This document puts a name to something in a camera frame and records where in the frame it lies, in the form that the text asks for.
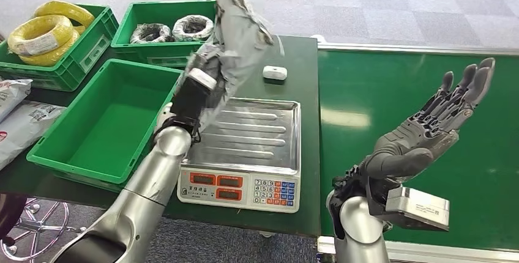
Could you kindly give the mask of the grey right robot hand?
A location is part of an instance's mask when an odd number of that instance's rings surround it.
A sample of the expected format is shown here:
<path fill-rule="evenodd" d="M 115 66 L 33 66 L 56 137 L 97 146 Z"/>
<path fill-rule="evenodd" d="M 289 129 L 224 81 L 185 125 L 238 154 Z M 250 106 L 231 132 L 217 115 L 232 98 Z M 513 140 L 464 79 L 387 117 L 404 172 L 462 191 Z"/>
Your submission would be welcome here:
<path fill-rule="evenodd" d="M 402 183 L 427 169 L 458 141 L 460 127 L 486 96 L 495 69 L 493 57 L 470 64 L 458 84 L 453 84 L 454 73 L 446 72 L 438 90 L 418 112 L 377 140 L 359 172 Z"/>

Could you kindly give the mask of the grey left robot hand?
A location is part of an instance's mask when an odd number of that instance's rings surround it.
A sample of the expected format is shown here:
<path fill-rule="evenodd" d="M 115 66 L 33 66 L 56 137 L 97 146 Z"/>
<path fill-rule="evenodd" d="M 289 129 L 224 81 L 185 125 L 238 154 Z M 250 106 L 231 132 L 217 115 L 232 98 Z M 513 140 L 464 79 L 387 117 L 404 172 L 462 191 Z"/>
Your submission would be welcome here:
<path fill-rule="evenodd" d="M 191 70 L 200 69 L 215 80 L 221 80 L 220 45 L 204 44 L 196 52 L 192 53 L 188 59 L 184 75 L 187 76 Z"/>

